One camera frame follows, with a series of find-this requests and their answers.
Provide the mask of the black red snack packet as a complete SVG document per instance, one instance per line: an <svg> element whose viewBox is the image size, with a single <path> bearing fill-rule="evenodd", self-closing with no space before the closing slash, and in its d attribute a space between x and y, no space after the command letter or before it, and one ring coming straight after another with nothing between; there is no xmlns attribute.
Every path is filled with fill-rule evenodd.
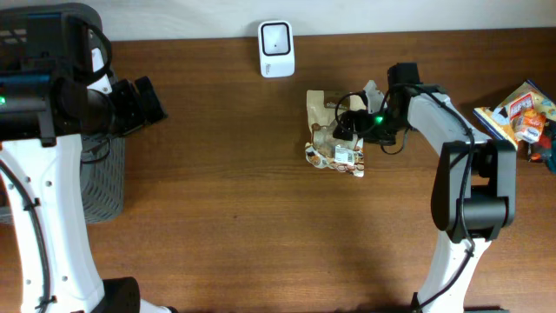
<svg viewBox="0 0 556 313"><path fill-rule="evenodd" d="M527 150L528 161L533 163L547 163L554 154L555 143L553 139L553 132L546 130L536 143L529 143Z"/></svg>

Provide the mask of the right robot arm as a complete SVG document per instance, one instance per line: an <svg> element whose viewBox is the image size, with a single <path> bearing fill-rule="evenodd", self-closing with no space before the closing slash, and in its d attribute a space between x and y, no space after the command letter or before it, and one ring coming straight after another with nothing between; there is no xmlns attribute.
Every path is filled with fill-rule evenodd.
<svg viewBox="0 0 556 313"><path fill-rule="evenodd" d="M355 94L364 109L334 114L334 134L382 146L399 130L418 130L434 148L439 161L431 214L438 237L427 278L408 311L462 312L480 258L514 220L516 150L477 130L445 89L420 80L416 63L393 65L387 80L378 107L364 89Z"/></svg>

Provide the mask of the brown cookie snack pouch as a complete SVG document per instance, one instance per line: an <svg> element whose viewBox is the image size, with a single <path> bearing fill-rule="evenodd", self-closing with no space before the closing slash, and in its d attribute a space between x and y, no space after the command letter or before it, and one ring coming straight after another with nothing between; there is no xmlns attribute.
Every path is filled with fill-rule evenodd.
<svg viewBox="0 0 556 313"><path fill-rule="evenodd" d="M337 170L364 177L363 140L356 135L334 137L334 110L346 91L308 90L307 113L310 141L305 144L306 160L318 169Z"/></svg>

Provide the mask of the yellow wet wipes pack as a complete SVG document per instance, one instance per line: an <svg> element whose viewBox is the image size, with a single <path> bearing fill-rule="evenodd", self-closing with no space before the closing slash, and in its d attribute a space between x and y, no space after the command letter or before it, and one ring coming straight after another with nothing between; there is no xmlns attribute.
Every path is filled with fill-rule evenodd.
<svg viewBox="0 0 556 313"><path fill-rule="evenodd" d="M497 106L475 108L473 114L493 136L500 140L508 140L518 148L519 142L525 141L515 138L513 121L523 109L528 108L546 116L543 132L548 122L555 121L555 102L531 80L526 80Z"/></svg>

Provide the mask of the orange tissue pack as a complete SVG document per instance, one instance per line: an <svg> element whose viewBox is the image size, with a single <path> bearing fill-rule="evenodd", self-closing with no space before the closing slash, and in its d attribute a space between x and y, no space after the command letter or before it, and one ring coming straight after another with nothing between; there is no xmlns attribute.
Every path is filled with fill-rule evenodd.
<svg viewBox="0 0 556 313"><path fill-rule="evenodd" d="M537 110L523 109L513 121L514 136L518 141L537 143L542 135L546 116Z"/></svg>

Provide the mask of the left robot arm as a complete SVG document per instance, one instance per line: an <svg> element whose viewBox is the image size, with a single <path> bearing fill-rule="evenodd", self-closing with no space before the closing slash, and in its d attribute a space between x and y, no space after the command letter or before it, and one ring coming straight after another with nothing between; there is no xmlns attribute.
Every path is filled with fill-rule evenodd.
<svg viewBox="0 0 556 313"><path fill-rule="evenodd" d="M1 12L1 179L23 312L157 312L132 277L102 279L86 228L83 140L111 144L162 121L147 77L115 81L100 15L84 3Z"/></svg>

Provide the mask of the blue mouthwash bottle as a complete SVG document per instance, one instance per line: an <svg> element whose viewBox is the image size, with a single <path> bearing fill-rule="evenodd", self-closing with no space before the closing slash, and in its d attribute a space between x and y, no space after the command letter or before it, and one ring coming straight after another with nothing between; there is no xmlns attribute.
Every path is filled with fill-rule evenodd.
<svg viewBox="0 0 556 313"><path fill-rule="evenodd" d="M549 153L549 156L545 160L545 165L551 173L556 173L556 154L554 150Z"/></svg>

